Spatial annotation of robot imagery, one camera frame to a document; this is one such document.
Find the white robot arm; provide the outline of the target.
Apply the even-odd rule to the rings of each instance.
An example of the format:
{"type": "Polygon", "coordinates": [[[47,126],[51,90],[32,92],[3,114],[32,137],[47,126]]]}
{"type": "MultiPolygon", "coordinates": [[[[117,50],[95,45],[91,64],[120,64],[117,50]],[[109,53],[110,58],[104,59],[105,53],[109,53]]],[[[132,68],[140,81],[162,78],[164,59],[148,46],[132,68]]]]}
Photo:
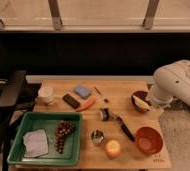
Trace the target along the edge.
{"type": "Polygon", "coordinates": [[[131,95],[132,104],[142,113],[168,108],[174,98],[190,107],[190,60],[179,60],[155,70],[149,91],[131,95]]]}

